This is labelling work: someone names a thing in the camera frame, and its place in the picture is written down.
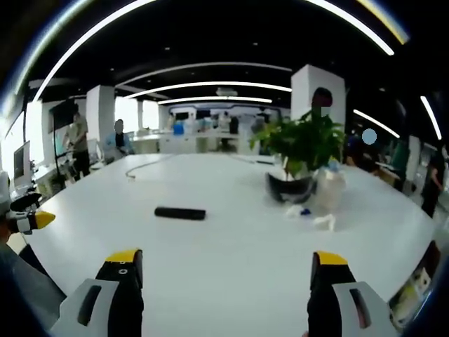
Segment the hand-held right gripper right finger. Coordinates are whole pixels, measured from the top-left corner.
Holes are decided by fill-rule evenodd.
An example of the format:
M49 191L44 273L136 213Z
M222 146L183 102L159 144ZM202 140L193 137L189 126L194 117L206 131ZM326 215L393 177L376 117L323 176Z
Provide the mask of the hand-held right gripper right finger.
M307 314L308 336L398 336L387 303L336 253L313 254Z

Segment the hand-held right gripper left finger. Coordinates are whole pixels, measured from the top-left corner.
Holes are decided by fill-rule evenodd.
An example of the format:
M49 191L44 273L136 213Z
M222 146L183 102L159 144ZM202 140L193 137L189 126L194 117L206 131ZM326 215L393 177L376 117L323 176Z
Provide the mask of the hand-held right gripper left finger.
M142 250L113 253L62 302L51 335L141 336L142 288Z

